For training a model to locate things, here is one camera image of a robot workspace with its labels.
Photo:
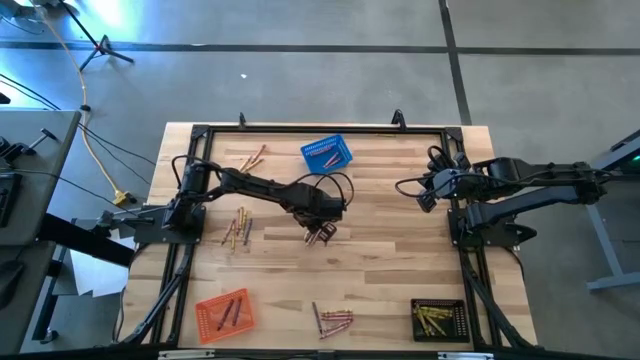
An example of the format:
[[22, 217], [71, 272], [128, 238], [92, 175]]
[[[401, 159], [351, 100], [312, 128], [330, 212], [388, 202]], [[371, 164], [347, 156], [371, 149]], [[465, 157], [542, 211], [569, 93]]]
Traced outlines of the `grey desk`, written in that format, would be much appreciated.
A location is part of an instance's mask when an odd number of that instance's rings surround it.
[[78, 111], [0, 111], [0, 137], [35, 151], [12, 162], [22, 181], [7, 224], [0, 227], [0, 246], [35, 240], [80, 119]]

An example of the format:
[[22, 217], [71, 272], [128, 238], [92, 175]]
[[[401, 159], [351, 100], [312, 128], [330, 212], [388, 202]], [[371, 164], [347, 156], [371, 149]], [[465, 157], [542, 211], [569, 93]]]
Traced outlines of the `orange plastic basket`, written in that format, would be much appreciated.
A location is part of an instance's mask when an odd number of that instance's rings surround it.
[[[232, 326], [237, 298], [242, 297], [242, 307], [235, 327]], [[218, 322], [231, 299], [235, 303], [229, 313], [224, 327], [217, 331]], [[198, 330], [199, 343], [201, 345], [210, 344], [215, 341], [238, 335], [251, 330], [255, 325], [253, 310], [247, 288], [241, 288], [214, 298], [200, 301], [195, 305], [196, 324]]]

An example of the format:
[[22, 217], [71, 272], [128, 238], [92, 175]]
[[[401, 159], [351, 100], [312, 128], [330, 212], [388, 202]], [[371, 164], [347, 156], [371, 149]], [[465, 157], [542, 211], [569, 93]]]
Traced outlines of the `black keyboard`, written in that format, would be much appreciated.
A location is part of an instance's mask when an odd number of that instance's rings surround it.
[[18, 197], [22, 176], [14, 172], [0, 173], [0, 228], [7, 226]]

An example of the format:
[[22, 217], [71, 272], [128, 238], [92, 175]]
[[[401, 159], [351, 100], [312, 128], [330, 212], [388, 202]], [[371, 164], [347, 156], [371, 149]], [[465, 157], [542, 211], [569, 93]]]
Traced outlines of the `black aluminium table frame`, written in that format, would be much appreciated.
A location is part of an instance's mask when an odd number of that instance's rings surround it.
[[[247, 288], [255, 319], [251, 330], [218, 340], [225, 349], [328, 349], [418, 351], [412, 337], [410, 301], [414, 298], [460, 299], [464, 295], [459, 256], [451, 245], [445, 205], [423, 213], [394, 185], [422, 173], [427, 149], [448, 139], [442, 126], [267, 124], [238, 129], [216, 124], [209, 143], [212, 159], [238, 166], [262, 144], [264, 161], [257, 176], [290, 182], [307, 172], [300, 148], [324, 137], [344, 137], [353, 159], [334, 182], [351, 204], [328, 244], [303, 242], [303, 229], [279, 206], [227, 195], [207, 207], [201, 242], [184, 296], [168, 306], [162, 334], [181, 327], [182, 348], [199, 345], [195, 305]], [[247, 246], [242, 232], [220, 242], [243, 206], [253, 219]], [[324, 311], [348, 309], [348, 329], [319, 339], [312, 301]]]

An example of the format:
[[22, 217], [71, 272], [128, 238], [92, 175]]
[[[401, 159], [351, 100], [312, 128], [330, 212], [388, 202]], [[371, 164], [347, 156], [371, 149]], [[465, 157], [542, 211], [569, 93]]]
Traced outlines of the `black desk clamp tool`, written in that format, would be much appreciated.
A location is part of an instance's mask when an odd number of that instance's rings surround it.
[[11, 164], [21, 155], [33, 156], [36, 154], [35, 148], [45, 139], [58, 141], [58, 138], [46, 128], [40, 130], [42, 135], [31, 144], [21, 142], [10, 143], [6, 138], [0, 136], [0, 159]]

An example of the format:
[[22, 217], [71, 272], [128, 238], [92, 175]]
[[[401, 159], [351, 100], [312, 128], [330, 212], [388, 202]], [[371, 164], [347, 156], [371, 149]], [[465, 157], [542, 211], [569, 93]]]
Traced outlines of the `dark desk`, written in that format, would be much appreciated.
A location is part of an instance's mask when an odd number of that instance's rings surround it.
[[18, 256], [25, 264], [17, 281], [15, 295], [0, 310], [0, 355], [12, 355], [20, 351], [55, 247], [50, 242], [39, 242], [28, 247], [0, 247], [0, 263]]

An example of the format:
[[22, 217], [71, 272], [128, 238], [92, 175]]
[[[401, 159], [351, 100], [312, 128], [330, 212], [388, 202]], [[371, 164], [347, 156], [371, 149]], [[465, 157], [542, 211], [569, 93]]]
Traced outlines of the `blue plastic basket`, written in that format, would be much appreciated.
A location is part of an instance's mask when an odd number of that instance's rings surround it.
[[[340, 134], [332, 135], [300, 148], [304, 161], [311, 173], [326, 174], [347, 166], [353, 159], [344, 138]], [[339, 153], [341, 162], [336, 166], [325, 169], [324, 163], [334, 153]]]

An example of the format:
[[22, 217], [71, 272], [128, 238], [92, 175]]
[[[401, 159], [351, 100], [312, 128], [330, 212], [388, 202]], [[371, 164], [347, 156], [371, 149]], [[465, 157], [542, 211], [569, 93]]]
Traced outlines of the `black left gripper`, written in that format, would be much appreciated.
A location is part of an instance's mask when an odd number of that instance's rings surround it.
[[343, 217], [344, 201], [326, 193], [314, 193], [306, 196], [294, 206], [294, 219], [303, 227], [307, 227], [304, 238], [311, 238], [322, 227], [321, 240], [327, 244], [336, 234], [337, 227], [331, 222], [340, 221]]

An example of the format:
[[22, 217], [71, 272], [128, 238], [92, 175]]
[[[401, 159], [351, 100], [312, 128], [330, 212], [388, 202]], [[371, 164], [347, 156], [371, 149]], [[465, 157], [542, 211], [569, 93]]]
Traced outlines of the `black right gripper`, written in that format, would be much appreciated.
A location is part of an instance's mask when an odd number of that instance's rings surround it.
[[[442, 170], [432, 178], [433, 195], [439, 199], [455, 197], [458, 180], [462, 178], [464, 172], [447, 169], [450, 167], [450, 158], [441, 147], [429, 147], [428, 158], [430, 170]], [[428, 192], [422, 191], [418, 197], [418, 205], [423, 212], [431, 212], [436, 207], [436, 199]]]

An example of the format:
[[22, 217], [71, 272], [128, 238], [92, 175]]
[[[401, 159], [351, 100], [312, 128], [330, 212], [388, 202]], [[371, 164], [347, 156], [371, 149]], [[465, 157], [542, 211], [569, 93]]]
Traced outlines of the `silver bracket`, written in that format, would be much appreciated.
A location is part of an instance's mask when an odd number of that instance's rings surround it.
[[495, 360], [492, 353], [481, 352], [438, 352], [438, 360]]
[[157, 360], [208, 360], [216, 357], [215, 350], [177, 349], [158, 353]]

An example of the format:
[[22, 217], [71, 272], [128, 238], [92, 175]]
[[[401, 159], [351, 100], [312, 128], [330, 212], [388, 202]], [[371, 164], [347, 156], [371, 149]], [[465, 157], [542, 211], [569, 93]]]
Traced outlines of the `black plastic basket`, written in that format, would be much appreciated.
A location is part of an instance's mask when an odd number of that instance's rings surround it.
[[[440, 308], [450, 308], [453, 310], [452, 318], [437, 319], [439, 325], [447, 333], [442, 337], [438, 333], [431, 333], [426, 336], [421, 328], [418, 319], [413, 313], [414, 307], [430, 306]], [[467, 343], [470, 341], [470, 334], [467, 325], [465, 303], [456, 299], [412, 299], [410, 301], [411, 323], [413, 339], [415, 342], [445, 342], [445, 343]]]

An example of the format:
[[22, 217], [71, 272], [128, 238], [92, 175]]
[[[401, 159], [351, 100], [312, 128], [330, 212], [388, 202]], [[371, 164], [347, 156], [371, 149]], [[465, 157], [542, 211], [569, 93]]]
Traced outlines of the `black tripod stand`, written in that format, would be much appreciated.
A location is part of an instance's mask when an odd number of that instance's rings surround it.
[[66, 13], [73, 19], [73, 21], [79, 27], [81, 32], [85, 35], [85, 37], [93, 45], [92, 52], [90, 53], [90, 55], [86, 58], [86, 60], [79, 67], [80, 72], [83, 72], [84, 69], [86, 68], [86, 66], [94, 58], [99, 57], [99, 56], [103, 56], [103, 55], [108, 55], [108, 56], [111, 56], [111, 57], [115, 57], [117, 59], [126, 61], [126, 62], [128, 62], [130, 64], [134, 64], [135, 63], [135, 60], [133, 58], [130, 58], [128, 56], [125, 56], [125, 55], [123, 55], [121, 53], [118, 53], [118, 52], [114, 51], [113, 48], [111, 47], [111, 42], [110, 42], [110, 39], [109, 39], [109, 37], [107, 35], [103, 35], [102, 38], [99, 41], [97, 41], [90, 34], [90, 32], [86, 29], [86, 27], [80, 22], [78, 17], [71, 10], [71, 8], [65, 3], [64, 0], [57, 0], [57, 2], [66, 11]]

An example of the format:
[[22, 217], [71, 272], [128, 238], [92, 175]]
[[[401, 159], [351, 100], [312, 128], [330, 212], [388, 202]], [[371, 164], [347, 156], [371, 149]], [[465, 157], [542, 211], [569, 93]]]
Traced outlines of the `white paper sheet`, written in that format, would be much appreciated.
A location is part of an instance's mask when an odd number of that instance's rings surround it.
[[53, 294], [90, 295], [94, 298], [120, 293], [128, 281], [129, 269], [74, 250], [65, 249]]

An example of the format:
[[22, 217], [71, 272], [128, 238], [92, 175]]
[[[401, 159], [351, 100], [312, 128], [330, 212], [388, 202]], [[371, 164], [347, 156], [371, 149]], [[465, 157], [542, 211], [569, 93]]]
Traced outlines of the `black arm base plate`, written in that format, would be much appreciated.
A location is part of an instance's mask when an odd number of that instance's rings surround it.
[[206, 208], [196, 206], [187, 212], [186, 221], [180, 225], [164, 225], [169, 210], [166, 206], [145, 206], [139, 213], [134, 241], [147, 244], [196, 244], [202, 238], [205, 224]]
[[515, 215], [502, 218], [496, 224], [478, 229], [469, 227], [465, 208], [449, 209], [447, 218], [451, 243], [461, 248], [514, 247], [537, 235], [535, 229], [517, 223]]

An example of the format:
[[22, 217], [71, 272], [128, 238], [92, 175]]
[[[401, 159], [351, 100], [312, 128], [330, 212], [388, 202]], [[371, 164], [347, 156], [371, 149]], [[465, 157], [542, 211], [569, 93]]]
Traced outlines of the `black support beam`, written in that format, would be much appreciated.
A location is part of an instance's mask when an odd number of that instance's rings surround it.
[[37, 233], [40, 241], [50, 241], [94, 258], [128, 268], [134, 250], [98, 236], [66, 220], [45, 214]]

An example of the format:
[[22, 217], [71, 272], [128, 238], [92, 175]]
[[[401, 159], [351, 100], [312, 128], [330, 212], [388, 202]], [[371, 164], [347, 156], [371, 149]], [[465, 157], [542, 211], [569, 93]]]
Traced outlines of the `grey-legged side table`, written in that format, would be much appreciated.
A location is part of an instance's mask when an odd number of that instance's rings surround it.
[[[624, 161], [632, 161], [640, 156], [640, 129], [612, 145], [608, 150], [595, 158], [591, 166], [598, 169], [613, 169]], [[596, 205], [587, 205], [586, 210], [603, 250], [611, 275], [586, 283], [589, 291], [609, 288], [640, 285], [640, 272], [625, 273], [620, 265], [614, 246]]]

